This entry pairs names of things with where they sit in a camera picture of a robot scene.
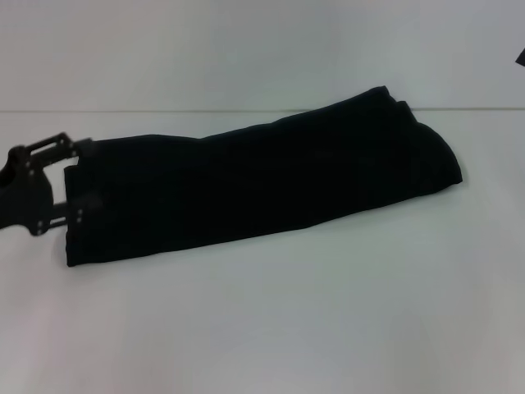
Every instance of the white surface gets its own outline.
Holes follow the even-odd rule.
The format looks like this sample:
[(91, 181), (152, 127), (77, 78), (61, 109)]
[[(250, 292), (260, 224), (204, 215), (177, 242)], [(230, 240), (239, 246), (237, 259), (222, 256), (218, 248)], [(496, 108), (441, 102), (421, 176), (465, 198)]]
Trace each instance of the white surface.
[(522, 0), (2, 0), (0, 110), (525, 107)]
[[(305, 231), (78, 268), (63, 229), (2, 231), (0, 392), (525, 392), (525, 112), (417, 116), (459, 156), (461, 186)], [(0, 157), (62, 130), (201, 136), (278, 117), (2, 114)]]

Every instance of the folded black cloth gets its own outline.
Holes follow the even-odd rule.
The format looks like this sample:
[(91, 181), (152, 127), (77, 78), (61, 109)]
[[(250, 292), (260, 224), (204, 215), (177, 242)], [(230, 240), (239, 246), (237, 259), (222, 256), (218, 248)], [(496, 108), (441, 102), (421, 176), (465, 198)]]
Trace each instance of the folded black cloth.
[(68, 200), (102, 201), (70, 224), (69, 266), (297, 230), (462, 181), (447, 143), (385, 87), (203, 139), (94, 147), (66, 169)]

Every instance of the black garment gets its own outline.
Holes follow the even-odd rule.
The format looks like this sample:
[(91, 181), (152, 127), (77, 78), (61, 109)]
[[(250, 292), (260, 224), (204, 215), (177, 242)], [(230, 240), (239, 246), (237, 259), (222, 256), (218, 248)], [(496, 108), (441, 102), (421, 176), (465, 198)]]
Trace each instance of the black garment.
[(67, 232), (67, 263), (102, 263), (310, 227), (462, 181), (450, 147), (385, 87), (203, 139), (95, 143), (66, 169), (99, 210)]

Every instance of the black pants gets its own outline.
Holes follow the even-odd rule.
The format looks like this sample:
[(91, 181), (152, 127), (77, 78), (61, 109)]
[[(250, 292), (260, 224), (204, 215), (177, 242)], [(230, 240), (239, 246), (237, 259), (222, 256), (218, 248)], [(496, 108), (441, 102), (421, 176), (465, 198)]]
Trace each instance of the black pants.
[(102, 206), (67, 232), (67, 262), (102, 263), (280, 231), (460, 183), (450, 147), (384, 87), (203, 139), (95, 143), (66, 169), (67, 198)]

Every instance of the metal bracket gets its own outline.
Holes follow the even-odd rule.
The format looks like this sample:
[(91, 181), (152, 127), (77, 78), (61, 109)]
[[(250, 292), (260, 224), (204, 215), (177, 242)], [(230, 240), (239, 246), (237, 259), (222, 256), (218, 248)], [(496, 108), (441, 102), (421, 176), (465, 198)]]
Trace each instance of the metal bracket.
[(21, 225), (40, 236), (50, 228), (81, 223), (89, 198), (54, 204), (43, 169), (66, 158), (89, 156), (93, 148), (92, 140), (73, 142), (65, 133), (12, 148), (0, 171), (0, 229)]

